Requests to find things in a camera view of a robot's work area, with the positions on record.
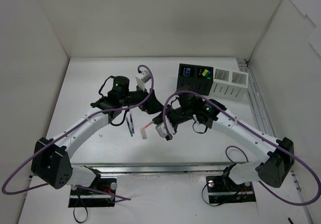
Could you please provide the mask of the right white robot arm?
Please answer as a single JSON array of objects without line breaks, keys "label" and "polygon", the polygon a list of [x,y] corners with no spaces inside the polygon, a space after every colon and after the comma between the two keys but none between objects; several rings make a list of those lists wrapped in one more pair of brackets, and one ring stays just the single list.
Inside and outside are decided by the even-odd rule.
[{"label": "right white robot arm", "polygon": [[206,130],[224,133],[256,156],[257,161],[232,164],[224,170],[222,184],[228,190],[244,182],[261,181],[279,188],[294,165],[294,144],[267,135],[239,120],[224,105],[181,89],[177,92],[180,107],[162,106],[153,118],[158,134],[171,140],[178,126],[189,120],[205,126]]}]

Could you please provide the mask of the yellow highlighter marker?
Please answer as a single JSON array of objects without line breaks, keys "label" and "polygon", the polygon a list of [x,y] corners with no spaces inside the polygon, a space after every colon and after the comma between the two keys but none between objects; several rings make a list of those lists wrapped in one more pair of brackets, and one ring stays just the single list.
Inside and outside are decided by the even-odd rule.
[{"label": "yellow highlighter marker", "polygon": [[208,69],[205,69],[205,70],[202,72],[202,76],[205,77],[205,78],[210,77],[210,75],[211,75],[211,71],[208,70]]}]

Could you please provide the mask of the red pen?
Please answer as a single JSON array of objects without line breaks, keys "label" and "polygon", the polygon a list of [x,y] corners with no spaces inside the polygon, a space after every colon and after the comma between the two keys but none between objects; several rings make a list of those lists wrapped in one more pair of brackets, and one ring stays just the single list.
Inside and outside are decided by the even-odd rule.
[{"label": "red pen", "polygon": [[148,128],[149,126],[151,126],[153,124],[154,124],[154,121],[151,121],[148,124],[146,124],[145,126],[143,126],[142,128],[140,128],[140,130],[145,130],[146,128]]}]

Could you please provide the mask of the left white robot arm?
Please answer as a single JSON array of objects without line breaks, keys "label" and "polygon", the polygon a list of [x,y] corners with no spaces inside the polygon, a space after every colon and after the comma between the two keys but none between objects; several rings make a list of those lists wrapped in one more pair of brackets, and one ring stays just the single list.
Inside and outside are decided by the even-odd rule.
[{"label": "left white robot arm", "polygon": [[163,105],[156,99],[153,88],[147,90],[145,84],[153,77],[143,71],[136,75],[136,90],[129,91],[129,79],[125,76],[111,76],[112,89],[91,104],[91,108],[76,124],[62,135],[36,142],[31,171],[55,189],[65,185],[82,186],[88,193],[96,193],[100,188],[100,172],[90,167],[73,166],[70,162],[75,152],[94,133],[109,125],[121,114],[138,107],[151,115],[160,112]]}]

